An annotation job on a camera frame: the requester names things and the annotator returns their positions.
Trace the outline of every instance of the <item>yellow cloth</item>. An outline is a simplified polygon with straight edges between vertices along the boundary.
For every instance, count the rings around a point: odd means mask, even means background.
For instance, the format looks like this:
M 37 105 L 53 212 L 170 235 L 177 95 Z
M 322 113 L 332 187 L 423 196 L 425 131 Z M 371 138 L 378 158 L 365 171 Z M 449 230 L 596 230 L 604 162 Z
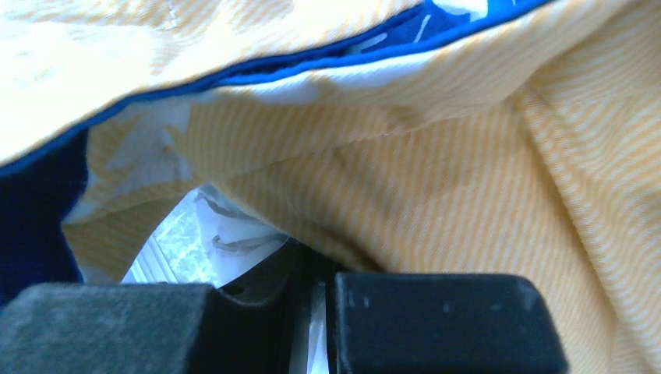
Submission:
M 127 94 L 338 41 L 418 2 L 5 1 L 0 114 L 16 125 L 0 129 L 0 161 Z M 661 372 L 659 55 L 660 1 L 556 0 L 435 51 L 136 104 L 90 131 L 65 236 L 81 265 L 120 279 L 179 198 L 213 182 L 357 270 L 521 274 L 572 372 Z M 392 66 L 407 73 L 342 83 Z M 311 94 L 288 102 L 276 86 Z

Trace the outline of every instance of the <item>fabric bag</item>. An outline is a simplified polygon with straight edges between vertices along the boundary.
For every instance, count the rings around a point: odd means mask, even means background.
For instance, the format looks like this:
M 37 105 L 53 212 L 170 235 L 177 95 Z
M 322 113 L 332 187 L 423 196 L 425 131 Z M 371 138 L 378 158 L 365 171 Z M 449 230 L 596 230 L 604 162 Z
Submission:
M 354 270 L 525 276 L 572 372 L 661 372 L 661 2 L 0 12 L 0 298 L 118 281 L 211 183 Z

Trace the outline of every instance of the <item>plastic bag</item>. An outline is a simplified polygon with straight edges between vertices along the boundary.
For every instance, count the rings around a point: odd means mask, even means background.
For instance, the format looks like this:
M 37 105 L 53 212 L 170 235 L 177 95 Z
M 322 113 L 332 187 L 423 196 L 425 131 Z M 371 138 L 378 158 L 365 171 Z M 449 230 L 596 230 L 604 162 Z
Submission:
M 222 287 L 277 251 L 288 236 L 252 217 L 212 185 L 197 189 L 194 200 L 200 239 Z

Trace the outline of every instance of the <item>blue fabric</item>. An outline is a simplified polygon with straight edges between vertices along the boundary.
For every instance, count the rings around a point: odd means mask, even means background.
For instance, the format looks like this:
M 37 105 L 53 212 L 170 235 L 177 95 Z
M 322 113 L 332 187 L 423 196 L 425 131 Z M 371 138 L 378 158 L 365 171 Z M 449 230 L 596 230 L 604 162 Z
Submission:
M 1 166 L 0 308 L 31 284 L 80 281 L 60 223 L 87 182 L 87 130 L 117 115 L 132 102 L 197 94 L 219 86 L 273 82 L 310 69 L 359 65 L 431 51 L 516 19 L 550 1 L 553 0 L 489 0 L 487 17 L 470 22 L 468 16 L 453 16 L 427 0 L 344 41 L 295 54 L 254 59 L 175 88 L 126 97 L 38 150 Z M 384 33 L 387 37 L 380 43 L 352 53 L 353 46 Z
M 80 280 L 60 222 L 85 188 L 86 145 L 87 131 L 79 132 L 0 179 L 0 308 L 32 284 Z
M 33 151 L 27 156 L 10 164 L 1 166 L 0 177 L 3 175 L 12 174 L 48 154 L 54 148 L 66 145 L 68 141 L 78 132 L 81 132 L 84 129 L 88 129 L 94 125 L 98 125 L 99 123 L 114 117 L 124 108 L 126 108 L 126 106 L 133 102 L 156 101 L 165 99 L 167 97 L 197 94 L 220 86 L 241 86 L 273 82 L 275 80 L 284 79 L 289 76 L 295 76 L 300 72 L 305 72 L 312 69 L 360 65 L 383 60 L 385 58 L 431 51 L 433 49 L 441 48 L 444 45 L 452 43 L 453 41 L 463 37 L 467 37 L 482 30 L 486 30 L 490 27 L 498 26 L 502 23 L 517 19 L 518 17 L 523 16 L 526 13 L 531 12 L 532 10 L 552 1 L 553 0 L 519 0 L 516 2 L 516 6 L 505 6 L 506 4 L 513 4 L 513 1 L 490 0 L 489 5 L 493 6 L 495 11 L 490 12 L 490 14 L 484 19 L 479 19 L 470 23 L 459 24 L 455 27 L 442 31 L 437 35 L 433 35 L 432 37 L 427 34 L 426 36 L 428 38 L 419 43 L 410 43 L 411 38 L 408 37 L 409 42 L 404 42 L 403 44 L 392 44 L 389 45 L 389 48 L 378 48 L 375 51 L 371 51 L 370 53 L 346 55 L 346 51 L 352 45 L 362 43 L 363 41 L 382 34 L 383 32 L 394 30 L 399 26 L 406 24 L 411 19 L 419 19 L 421 15 L 426 15 L 425 11 L 429 7 L 429 3 L 426 2 L 392 17 L 385 23 L 374 27 L 364 34 L 349 38 L 344 41 L 339 41 L 337 43 L 329 44 L 321 48 L 315 48 L 290 55 L 257 58 L 231 66 L 225 70 L 202 77 L 196 81 L 182 84 L 181 86 L 164 90 L 155 90 L 146 93 L 138 93 L 118 101 L 108 109 L 74 126 L 57 139 L 53 139 L 45 146 Z

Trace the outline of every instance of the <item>blue trim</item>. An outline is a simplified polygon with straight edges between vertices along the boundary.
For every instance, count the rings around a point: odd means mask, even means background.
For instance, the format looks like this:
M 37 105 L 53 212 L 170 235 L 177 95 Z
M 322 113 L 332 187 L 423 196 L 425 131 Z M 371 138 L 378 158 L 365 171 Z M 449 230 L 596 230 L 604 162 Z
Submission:
M 370 53 L 364 55 L 341 55 L 344 50 L 351 47 L 352 45 L 361 43 L 387 30 L 392 30 L 407 20 L 416 17 L 425 9 L 426 5 L 421 4 L 408 9 L 398 14 L 397 16 L 392 17 L 385 23 L 374 27 L 364 34 L 351 37 L 337 43 L 291 55 L 257 58 L 234 65 L 220 72 L 210 74 L 209 76 L 205 76 L 196 81 L 182 84 L 181 86 L 163 90 L 155 90 L 147 93 L 138 93 L 136 95 L 121 99 L 101 113 L 85 121 L 82 121 L 78 125 L 73 126 L 57 139 L 53 139 L 41 148 L 27 154 L 25 157 L 0 167 L 0 177 L 3 175 L 15 173 L 27 167 L 34 161 L 53 151 L 53 149 L 67 144 L 76 134 L 80 133 L 81 131 L 89 129 L 92 126 L 98 125 L 114 117 L 124 108 L 126 108 L 126 106 L 133 102 L 156 101 L 165 99 L 167 97 L 197 94 L 219 86 L 250 85 L 273 82 L 311 69 L 328 69 L 342 66 L 360 65 L 376 62 L 385 58 L 393 58 L 425 51 L 432 51 L 463 37 L 467 37 L 480 31 L 489 29 L 490 27 L 498 26 L 500 24 L 512 21 L 513 19 L 517 19 L 518 17 L 523 16 L 532 10 L 535 10 L 538 7 L 552 1 L 553 0 L 527 0 L 523 4 L 509 8 L 506 12 L 497 12 L 493 15 L 489 14 L 484 19 L 458 25 L 450 30 L 436 35 L 435 37 L 430 37 L 429 39 L 421 41 L 417 44 L 391 46 L 378 51 L 371 51 Z M 328 57 L 329 55 L 338 55 L 338 57 Z M 259 71 L 263 71 L 265 69 L 272 70 L 276 69 L 277 67 L 281 67 L 281 69 L 276 72 L 258 73 Z

